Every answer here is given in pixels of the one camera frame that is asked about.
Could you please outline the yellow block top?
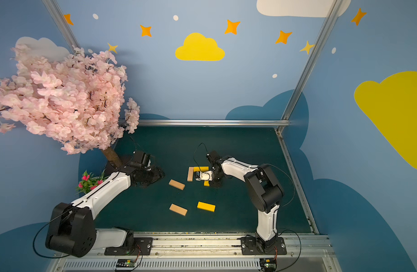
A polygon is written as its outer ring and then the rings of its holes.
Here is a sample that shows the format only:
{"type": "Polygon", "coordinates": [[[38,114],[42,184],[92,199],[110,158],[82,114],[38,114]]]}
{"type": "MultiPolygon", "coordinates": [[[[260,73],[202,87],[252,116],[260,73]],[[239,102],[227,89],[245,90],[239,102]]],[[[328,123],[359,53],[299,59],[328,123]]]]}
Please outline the yellow block top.
{"type": "Polygon", "coordinates": [[[194,167],[193,172],[207,172],[209,171],[209,167],[194,167]]]}

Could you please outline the wooden block top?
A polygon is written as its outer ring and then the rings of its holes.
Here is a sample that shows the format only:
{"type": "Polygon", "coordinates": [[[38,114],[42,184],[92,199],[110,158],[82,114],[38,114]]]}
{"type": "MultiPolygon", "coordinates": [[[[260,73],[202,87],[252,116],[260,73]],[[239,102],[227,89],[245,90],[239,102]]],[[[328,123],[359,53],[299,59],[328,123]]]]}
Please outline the wooden block top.
{"type": "Polygon", "coordinates": [[[194,177],[194,167],[189,167],[187,181],[192,182],[194,177]]]}

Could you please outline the wooden block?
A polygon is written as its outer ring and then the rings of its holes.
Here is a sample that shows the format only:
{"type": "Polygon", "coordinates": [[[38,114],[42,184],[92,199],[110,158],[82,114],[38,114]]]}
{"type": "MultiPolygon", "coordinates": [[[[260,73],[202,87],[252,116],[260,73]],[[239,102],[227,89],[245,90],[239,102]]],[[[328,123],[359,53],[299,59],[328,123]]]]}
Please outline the wooden block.
{"type": "Polygon", "coordinates": [[[172,211],[172,212],[174,212],[174,213],[177,213],[177,214],[180,214],[180,215],[182,215],[182,216],[186,216],[186,214],[187,214],[187,212],[188,212],[188,210],[187,209],[185,209],[185,208],[183,208],[183,207],[180,207],[180,206],[178,206],[178,205],[175,205],[175,204],[171,204],[171,206],[170,206],[170,211],[172,211]]]}
{"type": "Polygon", "coordinates": [[[189,167],[187,181],[192,182],[194,177],[194,167],[189,167]]]}
{"type": "Polygon", "coordinates": [[[179,190],[184,190],[184,188],[185,188],[185,184],[183,184],[181,182],[178,182],[178,181],[175,181],[175,180],[172,180],[172,179],[170,180],[169,185],[174,187],[174,188],[177,188],[179,190]]]}

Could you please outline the yellow block bottom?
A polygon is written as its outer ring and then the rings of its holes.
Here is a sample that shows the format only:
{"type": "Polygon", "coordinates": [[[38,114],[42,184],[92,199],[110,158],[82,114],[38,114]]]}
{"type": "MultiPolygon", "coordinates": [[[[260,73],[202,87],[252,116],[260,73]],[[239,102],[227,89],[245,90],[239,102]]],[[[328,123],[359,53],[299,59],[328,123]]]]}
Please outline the yellow block bottom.
{"type": "Polygon", "coordinates": [[[198,202],[197,208],[201,210],[205,210],[205,211],[214,212],[216,209],[216,206],[212,204],[207,204],[204,202],[198,202]]]}

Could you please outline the wooden block bottom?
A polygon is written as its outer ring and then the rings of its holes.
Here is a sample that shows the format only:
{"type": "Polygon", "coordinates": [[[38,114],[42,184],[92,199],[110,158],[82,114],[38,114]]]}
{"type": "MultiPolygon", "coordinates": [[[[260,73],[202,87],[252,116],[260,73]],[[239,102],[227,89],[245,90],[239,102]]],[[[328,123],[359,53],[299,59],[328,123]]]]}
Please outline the wooden block bottom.
{"type": "Polygon", "coordinates": [[[187,214],[187,212],[188,212],[188,210],[187,209],[185,209],[185,208],[183,208],[183,207],[180,207],[180,206],[178,206],[178,205],[175,205],[175,204],[171,204],[171,206],[170,206],[170,211],[172,211],[172,212],[174,212],[174,213],[177,213],[177,214],[180,214],[180,215],[182,215],[182,216],[186,216],[186,214],[187,214]]]}

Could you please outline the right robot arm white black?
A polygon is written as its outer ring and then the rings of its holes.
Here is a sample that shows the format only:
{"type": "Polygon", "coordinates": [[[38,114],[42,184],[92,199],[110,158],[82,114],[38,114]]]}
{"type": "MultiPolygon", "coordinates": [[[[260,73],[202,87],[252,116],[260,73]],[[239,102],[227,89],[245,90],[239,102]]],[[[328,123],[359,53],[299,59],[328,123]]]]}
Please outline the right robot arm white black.
{"type": "Polygon", "coordinates": [[[222,186],[224,177],[235,177],[246,184],[250,199],[258,210],[256,243],[261,249],[273,246],[277,240],[276,221],[284,189],[268,164],[251,165],[233,157],[221,157],[216,152],[207,154],[211,164],[209,184],[222,186]]]}

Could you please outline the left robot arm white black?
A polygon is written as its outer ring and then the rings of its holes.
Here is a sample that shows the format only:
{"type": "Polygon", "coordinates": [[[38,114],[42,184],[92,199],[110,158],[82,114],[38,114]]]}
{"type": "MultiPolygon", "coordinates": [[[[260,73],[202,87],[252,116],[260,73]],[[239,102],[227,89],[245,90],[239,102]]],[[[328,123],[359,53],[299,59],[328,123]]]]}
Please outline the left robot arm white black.
{"type": "Polygon", "coordinates": [[[125,228],[96,228],[99,213],[123,191],[136,183],[150,185],[165,176],[157,166],[125,167],[115,171],[97,188],[70,204],[56,205],[48,224],[45,247],[74,257],[104,249],[106,255],[138,254],[134,232],[125,228]]]}

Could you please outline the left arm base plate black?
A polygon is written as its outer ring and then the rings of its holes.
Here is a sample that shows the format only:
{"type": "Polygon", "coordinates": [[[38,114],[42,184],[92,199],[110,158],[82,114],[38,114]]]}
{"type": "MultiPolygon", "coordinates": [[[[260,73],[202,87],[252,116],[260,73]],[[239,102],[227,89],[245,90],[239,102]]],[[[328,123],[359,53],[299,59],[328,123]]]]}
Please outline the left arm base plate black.
{"type": "Polygon", "coordinates": [[[152,249],[153,238],[132,237],[124,241],[122,246],[107,247],[105,256],[149,256],[152,249]]]}

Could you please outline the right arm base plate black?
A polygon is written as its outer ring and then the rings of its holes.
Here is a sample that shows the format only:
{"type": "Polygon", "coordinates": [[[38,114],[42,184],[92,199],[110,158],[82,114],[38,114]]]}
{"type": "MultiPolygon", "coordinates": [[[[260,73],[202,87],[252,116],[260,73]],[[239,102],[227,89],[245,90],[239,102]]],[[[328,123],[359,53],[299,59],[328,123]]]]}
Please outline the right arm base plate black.
{"type": "Polygon", "coordinates": [[[255,237],[246,235],[240,238],[240,244],[243,255],[283,256],[287,254],[287,246],[281,237],[277,237],[273,242],[269,242],[268,245],[263,245],[255,237]]]}

